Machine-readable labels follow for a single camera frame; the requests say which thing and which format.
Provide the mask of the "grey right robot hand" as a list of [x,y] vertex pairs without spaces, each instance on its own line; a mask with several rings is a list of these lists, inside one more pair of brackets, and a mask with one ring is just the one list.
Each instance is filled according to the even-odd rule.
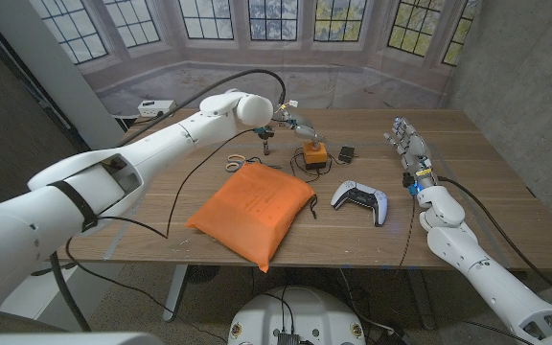
[[422,190],[437,185],[437,175],[431,163],[431,150],[415,127],[406,118],[397,117],[392,131],[393,134],[384,133],[383,136],[396,150],[404,171],[410,175],[405,186],[415,184]]

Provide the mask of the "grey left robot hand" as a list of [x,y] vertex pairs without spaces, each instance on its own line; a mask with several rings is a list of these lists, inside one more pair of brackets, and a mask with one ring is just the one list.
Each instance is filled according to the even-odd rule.
[[324,136],[320,135],[314,129],[311,120],[303,115],[284,110],[280,115],[279,124],[291,129],[299,138],[311,140],[315,146],[324,141]]

